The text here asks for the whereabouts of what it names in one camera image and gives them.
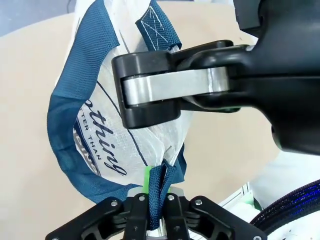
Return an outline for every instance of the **green tape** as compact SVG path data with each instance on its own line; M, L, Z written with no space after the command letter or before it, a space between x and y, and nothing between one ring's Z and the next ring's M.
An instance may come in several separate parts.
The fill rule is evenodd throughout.
M149 194L149 179L150 179L150 170L153 166L146 166L144 170L144 181L142 186L142 192L144 194Z

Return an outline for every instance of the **table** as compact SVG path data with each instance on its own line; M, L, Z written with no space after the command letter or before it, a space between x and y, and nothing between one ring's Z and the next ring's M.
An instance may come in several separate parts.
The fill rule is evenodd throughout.
M229 5L160 2L184 48L230 39L250 44ZM70 184L51 150L46 127L50 94L60 75L73 15L48 19L0 38L0 239L43 240L93 203ZM271 126L255 109L196 113L185 141L188 198L221 201L278 149Z

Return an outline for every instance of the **white plastic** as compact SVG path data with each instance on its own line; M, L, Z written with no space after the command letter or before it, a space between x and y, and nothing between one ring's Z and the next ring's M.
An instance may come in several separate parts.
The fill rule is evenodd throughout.
M72 36L93 2L76 2ZM103 61L98 84L78 114L83 138L98 172L103 178L122 185L142 185L146 164L158 166L166 159L173 165L192 118L192 112L182 112L177 120L149 128L129 131L122 125L111 60L118 55L147 51L136 21L146 13L154 15L155 20L158 18L149 4L150 0L104 0L120 46L114 48ZM88 165L98 173L91 164Z

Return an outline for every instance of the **gray floor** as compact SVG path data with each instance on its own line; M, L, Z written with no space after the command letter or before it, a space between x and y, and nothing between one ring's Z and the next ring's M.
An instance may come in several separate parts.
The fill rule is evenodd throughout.
M0 0L0 37L30 24L71 13L75 5L76 0Z

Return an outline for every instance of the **bolt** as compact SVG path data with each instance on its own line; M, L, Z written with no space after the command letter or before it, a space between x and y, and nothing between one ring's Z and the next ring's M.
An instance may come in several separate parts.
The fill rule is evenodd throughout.
M112 201L112 202L111 202L111 206L112 206L112 207L115 207L115 206L117 206L117 205L118 205L118 202L117 202L117 201Z
M175 197L172 196L172 195L169 195L169 196L168 196L168 199L169 199L169 201L172 201L173 199L175 199Z
M202 201L200 199L195 200L195 205L199 206L202 204Z

